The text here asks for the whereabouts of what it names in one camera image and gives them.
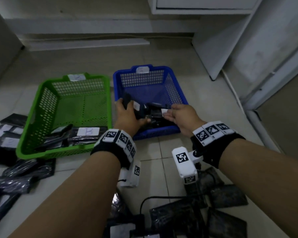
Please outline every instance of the hand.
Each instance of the hand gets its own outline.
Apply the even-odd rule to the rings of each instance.
[[[116,108],[118,119],[115,123],[114,128],[125,131],[131,137],[133,137],[141,126],[149,123],[150,119],[139,119],[136,120],[135,113],[133,111],[133,101],[130,101],[127,105],[127,109],[123,107],[123,99],[117,100]]]
[[[181,133],[187,137],[192,137],[195,129],[206,124],[198,117],[195,109],[190,105],[173,104],[171,108],[163,114],[164,118],[178,125]]]

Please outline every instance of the tiled floor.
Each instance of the tiled floor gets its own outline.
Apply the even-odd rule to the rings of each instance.
[[[258,135],[242,114],[224,79],[212,82],[187,39],[151,40],[147,46],[101,47],[56,51],[23,51],[0,80],[0,119],[12,112],[27,115],[39,84],[70,73],[89,72],[112,76],[119,69],[134,65],[166,65],[173,69],[189,104],[206,120],[222,120],[246,139],[262,144]],[[113,122],[116,118],[111,90]],[[121,188],[130,210],[139,213],[140,204],[148,196],[185,195],[172,158],[174,148],[192,150],[188,138],[177,134],[136,141],[136,158],[141,160],[140,183],[137,188]],[[23,195],[0,222],[0,238],[7,237],[35,208],[52,193],[89,154],[63,157],[57,160],[56,174],[40,182],[33,193]],[[221,178],[230,181],[219,172]],[[143,206],[147,226],[149,212],[169,203],[168,199],[148,200]],[[247,207],[226,209],[230,214],[248,222],[249,238],[286,237],[280,229],[251,201]]]

